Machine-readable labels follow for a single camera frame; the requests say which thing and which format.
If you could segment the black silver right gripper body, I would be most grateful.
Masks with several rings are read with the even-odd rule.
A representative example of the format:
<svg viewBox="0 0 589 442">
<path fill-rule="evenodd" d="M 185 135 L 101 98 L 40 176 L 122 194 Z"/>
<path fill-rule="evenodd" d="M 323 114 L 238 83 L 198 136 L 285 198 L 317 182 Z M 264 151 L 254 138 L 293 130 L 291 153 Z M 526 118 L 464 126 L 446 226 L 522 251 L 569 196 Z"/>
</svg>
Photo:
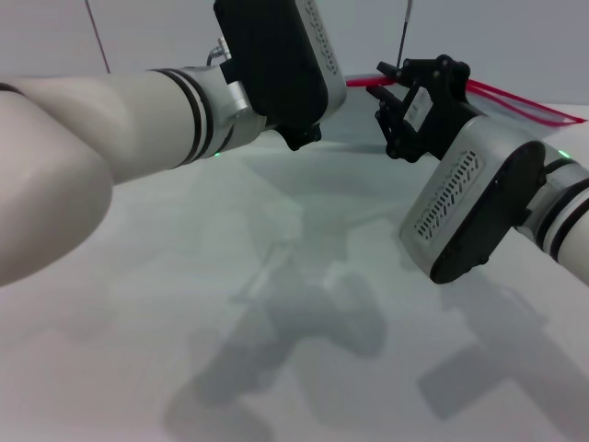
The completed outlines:
<svg viewBox="0 0 589 442">
<path fill-rule="evenodd" d="M 413 261 L 438 285 L 487 262 L 546 181 L 545 146 L 465 102 L 418 88 L 402 119 L 407 145 L 439 159 L 401 226 Z"/>
</svg>

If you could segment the clear red-edged document bag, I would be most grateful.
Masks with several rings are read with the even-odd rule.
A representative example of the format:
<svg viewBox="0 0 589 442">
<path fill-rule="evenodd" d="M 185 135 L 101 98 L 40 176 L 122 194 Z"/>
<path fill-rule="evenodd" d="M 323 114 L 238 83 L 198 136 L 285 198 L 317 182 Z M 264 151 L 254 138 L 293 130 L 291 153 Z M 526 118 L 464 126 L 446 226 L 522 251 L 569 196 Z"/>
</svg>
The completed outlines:
<svg viewBox="0 0 589 442">
<path fill-rule="evenodd" d="M 346 81 L 347 99 L 333 117 L 321 124 L 322 140 L 343 145 L 354 153 L 383 154 L 386 139 L 375 118 L 378 103 L 366 89 L 385 87 L 399 99 L 404 99 L 407 89 L 384 75 L 348 76 Z M 578 125 L 589 127 L 589 114 L 571 115 L 476 80 L 468 82 L 467 99 L 493 119 L 540 139 Z"/>
</svg>

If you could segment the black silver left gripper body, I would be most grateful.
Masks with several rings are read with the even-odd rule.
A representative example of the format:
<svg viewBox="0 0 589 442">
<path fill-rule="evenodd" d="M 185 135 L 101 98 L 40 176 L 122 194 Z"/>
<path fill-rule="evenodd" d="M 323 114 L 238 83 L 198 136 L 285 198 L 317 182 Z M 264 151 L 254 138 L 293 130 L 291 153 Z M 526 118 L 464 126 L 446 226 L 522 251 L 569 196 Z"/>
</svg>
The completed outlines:
<svg viewBox="0 0 589 442">
<path fill-rule="evenodd" d="M 316 0 L 215 0 L 231 59 L 224 73 L 242 83 L 268 124 L 307 128 L 346 100 L 346 83 Z"/>
</svg>

